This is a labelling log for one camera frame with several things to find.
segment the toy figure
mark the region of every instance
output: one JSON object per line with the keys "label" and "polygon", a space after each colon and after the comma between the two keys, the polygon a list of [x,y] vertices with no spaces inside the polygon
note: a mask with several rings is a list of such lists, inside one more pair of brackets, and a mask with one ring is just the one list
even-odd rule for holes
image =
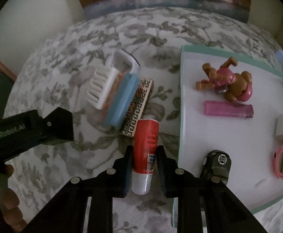
{"label": "toy figure", "polygon": [[234,74],[229,69],[229,66],[237,66],[238,62],[234,57],[230,57],[216,71],[209,63],[202,66],[209,80],[202,80],[196,83],[196,90],[218,89],[226,87],[224,98],[227,101],[246,102],[252,96],[252,75],[244,71],[241,74]]}

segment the red lotion tube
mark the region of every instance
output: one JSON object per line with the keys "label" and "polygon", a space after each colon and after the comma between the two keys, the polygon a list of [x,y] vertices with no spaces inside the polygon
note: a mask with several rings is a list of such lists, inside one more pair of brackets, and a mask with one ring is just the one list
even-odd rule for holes
{"label": "red lotion tube", "polygon": [[238,118],[253,118],[254,109],[252,105],[243,103],[230,102],[204,102],[204,114],[214,117],[238,117]]}
{"label": "red lotion tube", "polygon": [[151,178],[158,146],[159,122],[140,119],[134,137],[132,191],[146,194],[150,191]]}

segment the cleaning brush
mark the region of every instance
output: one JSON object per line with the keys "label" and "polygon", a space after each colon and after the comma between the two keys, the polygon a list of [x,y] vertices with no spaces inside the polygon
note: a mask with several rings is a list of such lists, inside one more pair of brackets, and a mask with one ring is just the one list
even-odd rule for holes
{"label": "cleaning brush", "polygon": [[103,65],[96,68],[90,80],[85,99],[96,109],[103,109],[113,88],[119,85],[122,74],[114,67]]}

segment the mint green tray rim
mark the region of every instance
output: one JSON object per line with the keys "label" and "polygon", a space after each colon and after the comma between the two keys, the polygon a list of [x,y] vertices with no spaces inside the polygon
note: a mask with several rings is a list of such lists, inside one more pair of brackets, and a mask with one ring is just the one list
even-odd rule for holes
{"label": "mint green tray rim", "polygon": [[[181,81],[181,85],[182,85],[182,81],[183,81],[183,77],[182,77],[182,74],[183,74],[183,53],[184,52],[195,52],[195,53],[202,53],[202,54],[209,54],[209,55],[213,55],[213,56],[217,56],[217,57],[223,57],[223,58],[229,58],[231,56],[235,57],[237,59],[237,61],[240,61],[240,62],[243,62],[243,63],[246,63],[246,64],[250,64],[250,65],[253,65],[253,66],[256,66],[256,67],[259,67],[265,71],[268,71],[272,74],[275,74],[277,76],[279,76],[280,78],[283,79],[283,73],[276,70],[275,68],[265,64],[265,63],[262,63],[260,61],[257,61],[257,60],[254,60],[253,58],[251,57],[248,57],[248,56],[244,56],[242,54],[237,54],[237,53],[234,53],[234,52],[228,52],[228,51],[224,51],[224,50],[218,50],[218,49],[214,49],[214,48],[211,48],[211,47],[207,47],[207,46],[196,46],[196,45],[184,45],[182,46],[181,48],[181,62],[180,62],[180,81]],[[183,92],[181,90],[181,110],[183,110]],[[181,111],[180,113],[180,135],[179,135],[179,138],[181,139],[182,138],[182,134],[183,134],[183,111]],[[262,206],[259,206],[255,209],[252,209],[251,210],[251,213],[252,214],[256,214],[270,206],[272,206],[273,204],[277,203],[278,201],[282,200],[283,199],[283,194],[280,195],[279,197],[277,197],[276,199],[270,201],[270,202],[267,202],[266,204],[262,205]],[[175,222],[173,220],[174,218],[174,206],[173,206],[173,215],[172,215],[172,226],[173,227],[177,227],[177,222]]]}

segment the table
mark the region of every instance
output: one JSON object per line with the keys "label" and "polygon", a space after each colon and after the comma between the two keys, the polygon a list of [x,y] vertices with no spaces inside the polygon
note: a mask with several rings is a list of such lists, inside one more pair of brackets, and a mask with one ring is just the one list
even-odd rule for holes
{"label": "table", "polygon": [[[20,197],[28,221],[74,176],[95,177],[120,158],[132,140],[93,121],[85,109],[84,85],[94,66],[114,48],[123,48],[141,64],[139,76],[154,79],[146,114],[160,122],[159,143],[176,158],[179,143],[179,63],[184,44],[206,45],[249,55],[281,70],[280,47],[253,25],[214,13],[183,8],[146,8],[79,22],[41,45],[24,65],[10,94],[5,117],[38,109],[45,117],[56,107],[73,113],[75,141],[40,145],[10,161],[9,186]],[[176,232],[172,200],[165,199],[157,172],[149,194],[130,192],[114,199],[114,232]],[[257,213],[269,232],[283,232],[283,199]]]}

